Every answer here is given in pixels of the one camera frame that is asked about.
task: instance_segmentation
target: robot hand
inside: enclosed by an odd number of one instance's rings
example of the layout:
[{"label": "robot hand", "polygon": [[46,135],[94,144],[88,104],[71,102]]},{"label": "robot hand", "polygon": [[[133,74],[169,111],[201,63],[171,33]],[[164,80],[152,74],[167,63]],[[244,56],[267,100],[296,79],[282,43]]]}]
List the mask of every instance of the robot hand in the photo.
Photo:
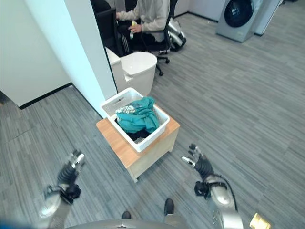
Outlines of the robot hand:
[{"label": "robot hand", "polygon": [[209,175],[214,174],[213,167],[205,155],[201,154],[201,150],[195,144],[189,146],[189,154],[197,161],[196,163],[188,157],[183,156],[182,160],[192,165],[198,171],[203,181]]},{"label": "robot hand", "polygon": [[209,201],[213,211],[214,225],[220,229],[242,229],[243,223],[237,211],[235,196],[229,182],[221,175],[215,174],[209,160],[195,144],[189,146],[191,157],[181,159],[191,165],[202,178],[195,184],[195,194]]},{"label": "robot hand", "polygon": [[81,189],[75,180],[85,162],[85,155],[74,151],[68,162],[62,167],[57,176],[57,185],[49,185],[45,192],[45,204],[39,212],[39,221],[34,225],[37,229],[64,228],[73,200],[81,194]]}]

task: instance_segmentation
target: laundry basket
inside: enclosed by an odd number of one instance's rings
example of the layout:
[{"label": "laundry basket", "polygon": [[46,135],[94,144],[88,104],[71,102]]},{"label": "laundry basket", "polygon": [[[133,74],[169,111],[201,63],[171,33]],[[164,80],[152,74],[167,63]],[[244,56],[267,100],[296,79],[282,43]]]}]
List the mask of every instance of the laundry basket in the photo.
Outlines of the laundry basket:
[{"label": "laundry basket", "polygon": [[117,115],[115,111],[122,106],[126,106],[129,103],[142,99],[143,96],[138,93],[133,88],[126,88],[115,96],[107,99],[105,102],[101,104],[102,110],[106,113],[107,118],[112,123],[112,125],[121,133],[121,135],[129,142],[130,145],[137,152],[143,151],[147,146],[149,146],[157,137],[159,137],[165,130],[165,126],[169,123],[169,116],[158,108],[155,104],[153,105],[153,109],[158,117],[160,122],[160,126],[152,132],[147,138],[144,138],[141,142],[135,143],[124,131],[123,129],[115,122]]}]

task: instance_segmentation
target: shoe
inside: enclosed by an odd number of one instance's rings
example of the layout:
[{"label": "shoe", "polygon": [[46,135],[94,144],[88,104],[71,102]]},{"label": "shoe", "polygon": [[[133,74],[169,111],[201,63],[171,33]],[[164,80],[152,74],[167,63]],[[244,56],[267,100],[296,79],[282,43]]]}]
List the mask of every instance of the shoe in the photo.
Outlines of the shoe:
[{"label": "shoe", "polygon": [[164,205],[164,215],[173,214],[173,200],[167,199]]},{"label": "shoe", "polygon": [[122,215],[122,219],[132,219],[132,216],[128,211],[125,211]]}]

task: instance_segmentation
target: desk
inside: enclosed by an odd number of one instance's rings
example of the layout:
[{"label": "desk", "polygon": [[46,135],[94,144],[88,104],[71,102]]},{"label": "desk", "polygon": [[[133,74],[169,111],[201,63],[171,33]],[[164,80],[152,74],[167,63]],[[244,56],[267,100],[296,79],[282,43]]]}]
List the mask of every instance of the desk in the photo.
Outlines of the desk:
[{"label": "desk", "polygon": [[166,125],[165,131],[146,149],[138,153],[107,118],[99,121],[96,126],[125,166],[135,183],[138,181],[138,177],[153,163],[166,152],[171,152],[173,150],[173,145],[180,127],[180,125],[170,117],[170,121]]}]

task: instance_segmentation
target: person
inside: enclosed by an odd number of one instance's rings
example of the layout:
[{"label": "person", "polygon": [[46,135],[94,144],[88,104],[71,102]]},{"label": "person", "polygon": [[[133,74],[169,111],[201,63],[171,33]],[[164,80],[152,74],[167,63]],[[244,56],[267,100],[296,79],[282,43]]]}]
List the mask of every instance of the person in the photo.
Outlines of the person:
[{"label": "person", "polygon": [[[121,219],[132,219],[130,212],[125,211],[122,214]],[[167,199],[164,205],[164,223],[171,225],[177,229],[187,229],[185,220],[179,216],[174,214],[174,204],[172,199]]]},{"label": "person", "polygon": [[135,21],[140,19],[141,24],[121,25],[118,28],[122,35],[126,54],[132,52],[136,44],[153,44],[162,42],[164,34],[162,32],[145,33],[145,31],[159,31],[166,26],[168,14],[170,12],[170,0],[138,0],[135,8],[129,12],[121,11],[116,14],[118,21]]}]

